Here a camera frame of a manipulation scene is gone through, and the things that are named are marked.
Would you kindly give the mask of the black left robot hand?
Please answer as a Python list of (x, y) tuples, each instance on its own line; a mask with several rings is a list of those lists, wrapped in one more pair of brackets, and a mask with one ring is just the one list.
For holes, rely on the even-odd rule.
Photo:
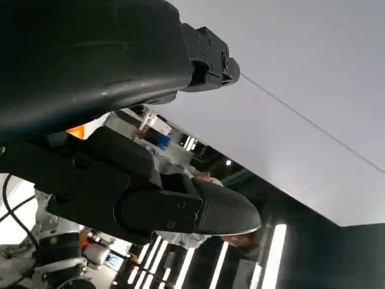
[(167, 1), (2, 1), (1, 172), (49, 194), (49, 213), (136, 244), (153, 231), (252, 232), (259, 218), (244, 196), (160, 175), (147, 149), (108, 127), (67, 133), (239, 77), (228, 46)]

